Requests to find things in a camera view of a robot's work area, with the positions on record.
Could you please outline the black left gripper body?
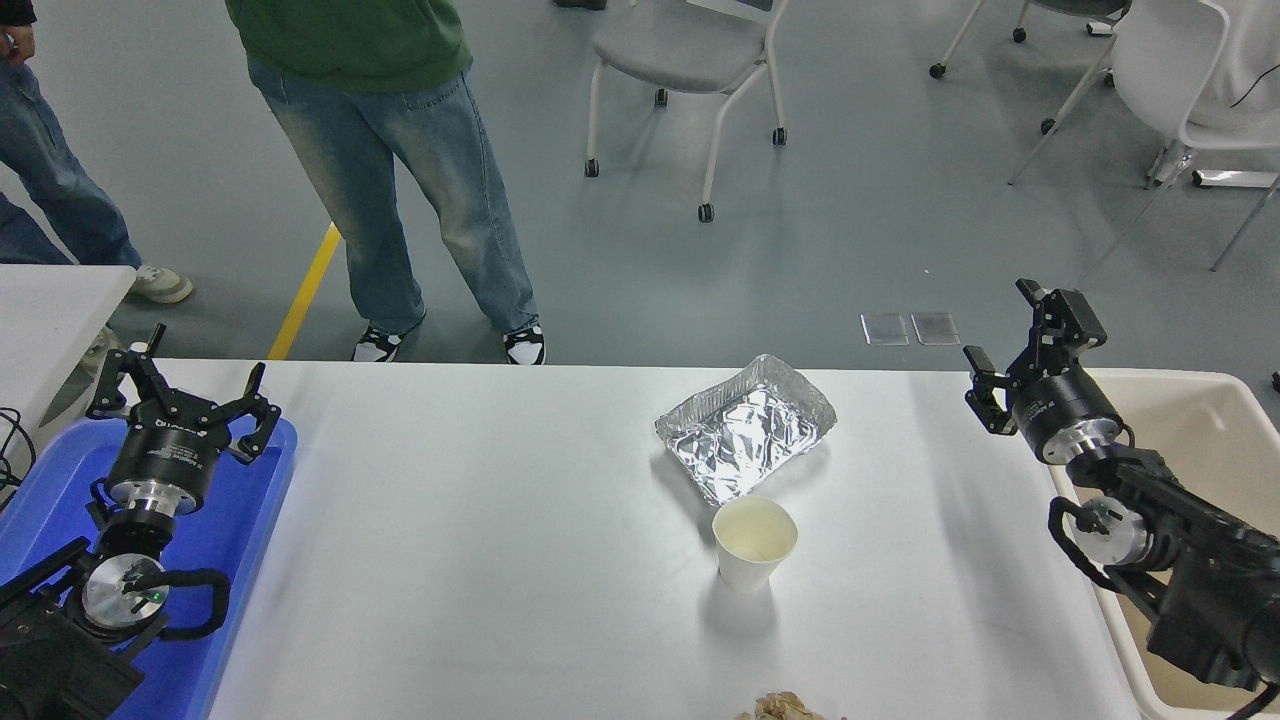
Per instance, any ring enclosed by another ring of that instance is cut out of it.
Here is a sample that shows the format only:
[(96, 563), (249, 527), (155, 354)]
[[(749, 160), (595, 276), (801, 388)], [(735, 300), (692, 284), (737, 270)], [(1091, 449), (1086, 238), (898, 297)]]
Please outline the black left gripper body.
[(230, 432), (227, 420), (198, 427), (201, 416), (168, 420), (145, 407), (129, 411), (125, 441), (108, 474), (108, 493), (127, 498), (152, 483), (177, 488), (182, 498), (205, 498)]

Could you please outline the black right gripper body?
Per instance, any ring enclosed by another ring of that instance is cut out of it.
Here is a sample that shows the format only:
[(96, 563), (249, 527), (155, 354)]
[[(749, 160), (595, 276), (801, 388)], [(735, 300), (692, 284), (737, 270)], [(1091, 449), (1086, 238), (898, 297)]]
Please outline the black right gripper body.
[(1012, 389), (1011, 414), (1036, 459), (1047, 465), (1065, 465), (1108, 446), (1124, 427), (1098, 384), (1079, 368)]

